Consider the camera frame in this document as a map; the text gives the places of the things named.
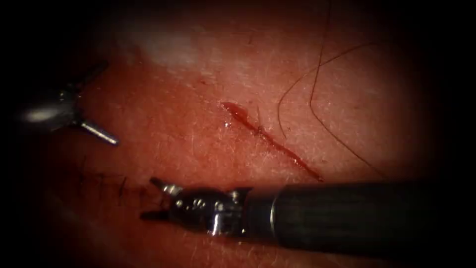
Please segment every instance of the skin surface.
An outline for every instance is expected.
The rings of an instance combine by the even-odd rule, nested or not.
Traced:
[[[396,265],[215,239],[138,217],[162,198],[153,176],[227,190],[425,175],[434,152],[422,77],[384,20],[339,1],[331,9],[327,1],[177,3],[116,8],[90,35],[64,59],[74,63],[64,72],[110,62],[79,105],[120,145],[73,129],[35,145],[37,209],[45,233],[55,234],[51,246],[101,267]],[[314,86],[309,71],[319,62]],[[319,178],[223,103],[245,109],[250,124]]]

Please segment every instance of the sutured wound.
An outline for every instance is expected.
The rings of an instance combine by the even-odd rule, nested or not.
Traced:
[[[273,140],[273,138],[266,131],[264,131],[263,128],[255,127],[253,124],[251,124],[248,120],[248,112],[244,108],[231,102],[222,102],[221,105],[231,114],[231,116],[233,116],[233,118],[249,129],[253,135],[258,136],[276,150],[284,153],[284,155],[292,159],[294,164],[303,168],[309,175],[322,182],[321,176],[312,170],[298,155]]]

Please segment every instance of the red incision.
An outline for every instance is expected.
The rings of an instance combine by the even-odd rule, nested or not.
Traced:
[[[286,149],[284,146],[274,141],[271,138],[271,136],[266,131],[264,131],[261,127],[253,126],[248,121],[248,112],[244,108],[230,102],[222,102],[222,106],[233,116],[233,118],[238,120],[247,129],[252,131],[254,135],[257,135],[260,138],[262,138],[269,145],[273,146],[276,150],[283,152],[287,157],[291,158],[296,165],[305,169],[308,172],[308,174],[310,174],[317,180],[322,181],[321,176],[317,172],[309,168],[309,166],[306,165],[306,163],[304,163],[304,161],[298,155],[296,155],[295,153],[291,152],[289,149]]]

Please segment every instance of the skin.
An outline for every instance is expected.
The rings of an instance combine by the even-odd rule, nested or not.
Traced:
[[[392,32],[377,16],[338,1],[329,13],[328,4],[111,10],[65,61],[74,63],[70,73],[98,59],[110,62],[79,105],[120,145],[73,129],[35,145],[43,152],[31,152],[43,180],[36,189],[41,228],[56,234],[50,243],[77,262],[103,267],[395,265],[215,239],[138,218],[162,198],[149,184],[152,176],[223,190],[321,183],[253,135],[223,102],[246,109],[253,126],[298,155],[323,183],[426,174],[434,152],[418,67],[388,41]],[[311,102],[315,71],[290,89],[320,57],[323,63],[369,42],[375,43],[319,68]],[[289,89],[279,106],[282,132],[278,103]]]

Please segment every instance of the blood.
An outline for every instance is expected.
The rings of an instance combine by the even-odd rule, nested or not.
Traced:
[[[240,107],[239,105],[231,102],[222,102],[222,107],[226,109],[238,122],[240,122],[243,126],[249,129],[253,135],[260,137],[270,146],[275,148],[276,150],[284,153],[287,157],[293,160],[294,164],[303,168],[309,175],[317,179],[318,181],[322,182],[321,176],[312,170],[297,154],[293,153],[291,150],[285,148],[281,144],[277,143],[269,133],[263,130],[261,126],[255,127],[251,124],[248,120],[248,112]]]

